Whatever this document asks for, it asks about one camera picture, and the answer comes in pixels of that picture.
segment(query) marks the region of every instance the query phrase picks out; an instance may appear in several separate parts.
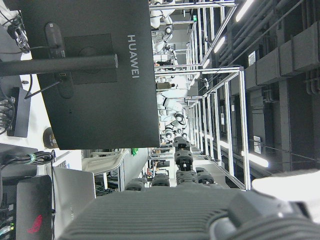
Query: white chair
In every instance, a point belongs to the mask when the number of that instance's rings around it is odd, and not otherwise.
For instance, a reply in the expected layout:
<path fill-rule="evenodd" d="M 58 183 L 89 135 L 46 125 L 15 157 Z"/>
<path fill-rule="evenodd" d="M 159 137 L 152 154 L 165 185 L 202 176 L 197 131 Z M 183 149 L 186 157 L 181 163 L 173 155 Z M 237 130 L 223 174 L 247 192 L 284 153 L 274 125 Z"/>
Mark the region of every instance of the white chair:
<path fill-rule="evenodd" d="M 125 149 L 112 152 L 92 152 L 91 157 L 82 159 L 82 170 L 92 172 L 94 175 L 103 174 L 104 188 L 107 189 L 107 172 L 117 169 L 128 154 L 130 152 Z"/>

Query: monitor back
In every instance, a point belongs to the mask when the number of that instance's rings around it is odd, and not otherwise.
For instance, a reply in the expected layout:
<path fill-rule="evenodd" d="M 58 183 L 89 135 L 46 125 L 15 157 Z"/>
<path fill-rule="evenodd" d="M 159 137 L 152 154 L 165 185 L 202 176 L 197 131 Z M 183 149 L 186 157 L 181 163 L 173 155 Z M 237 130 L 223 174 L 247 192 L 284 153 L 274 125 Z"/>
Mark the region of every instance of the monitor back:
<path fill-rule="evenodd" d="M 73 96 L 59 85 L 42 93 L 60 149 L 158 147 L 159 127 L 147 0 L 20 1 L 31 47 L 47 46 L 45 26 L 60 28 L 65 56 L 117 54 L 118 68 L 71 72 Z M 31 51 L 48 59 L 48 49 Z M 42 88 L 53 73 L 38 74 Z"/>

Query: fluorescent light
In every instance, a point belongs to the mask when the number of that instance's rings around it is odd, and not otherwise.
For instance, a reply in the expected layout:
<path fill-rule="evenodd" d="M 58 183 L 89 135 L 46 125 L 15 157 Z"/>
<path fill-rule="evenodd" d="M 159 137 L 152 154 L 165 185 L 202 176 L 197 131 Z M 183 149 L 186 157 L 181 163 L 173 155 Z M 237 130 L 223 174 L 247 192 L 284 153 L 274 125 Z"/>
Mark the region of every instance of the fluorescent light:
<path fill-rule="evenodd" d="M 225 149 L 229 149 L 229 144 L 225 141 L 220 141 L 220 146 L 224 147 Z"/>
<path fill-rule="evenodd" d="M 208 67 L 209 63 L 210 63 L 210 59 L 207 59 L 203 64 L 203 68 L 205 69 L 206 67 Z"/>
<path fill-rule="evenodd" d="M 251 154 L 251 153 L 248 153 L 248 159 L 251 161 L 251 162 L 254 162 L 255 164 L 258 164 L 262 167 L 269 167 L 269 162 L 267 160 L 265 160 L 264 158 L 262 157 L 259 157 L 257 155 L 254 155 L 254 154 Z"/>
<path fill-rule="evenodd" d="M 226 37 L 225 37 L 225 36 L 223 36 L 223 37 L 219 40 L 218 44 L 217 44 L 216 47 L 214 48 L 214 53 L 215 53 L 215 54 L 219 51 L 219 49 L 221 48 L 222 44 L 224 44 L 225 40 L 226 40 Z"/>
<path fill-rule="evenodd" d="M 237 22 L 240 21 L 240 19 L 244 16 L 244 14 L 246 13 L 246 11 L 249 9 L 249 7 L 251 6 L 251 4 L 254 2 L 254 0 L 246 0 L 246 2 L 244 3 L 244 5 L 242 6 L 242 8 L 240 9 L 240 11 L 238 12 L 238 14 L 235 17 L 235 20 Z"/>

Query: laptop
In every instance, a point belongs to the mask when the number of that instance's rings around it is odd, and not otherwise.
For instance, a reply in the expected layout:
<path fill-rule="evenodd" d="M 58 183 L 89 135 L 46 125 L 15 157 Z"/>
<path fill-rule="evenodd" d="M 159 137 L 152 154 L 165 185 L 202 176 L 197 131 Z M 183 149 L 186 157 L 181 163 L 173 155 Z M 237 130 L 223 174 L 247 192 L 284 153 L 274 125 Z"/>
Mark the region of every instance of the laptop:
<path fill-rule="evenodd" d="M 92 172 L 53 167 L 55 190 L 54 233 L 56 239 L 64 229 L 96 198 Z"/>

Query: red logo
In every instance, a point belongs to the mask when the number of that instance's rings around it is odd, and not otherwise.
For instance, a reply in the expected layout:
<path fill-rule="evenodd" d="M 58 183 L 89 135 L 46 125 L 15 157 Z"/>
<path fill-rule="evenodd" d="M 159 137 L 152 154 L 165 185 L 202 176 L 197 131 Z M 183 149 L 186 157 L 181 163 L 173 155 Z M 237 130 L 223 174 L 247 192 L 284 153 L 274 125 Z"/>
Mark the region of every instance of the red logo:
<path fill-rule="evenodd" d="M 32 227 L 27 229 L 26 231 L 29 234 L 37 233 L 40 230 L 41 224 L 42 224 L 42 215 L 39 215 L 35 218 Z"/>

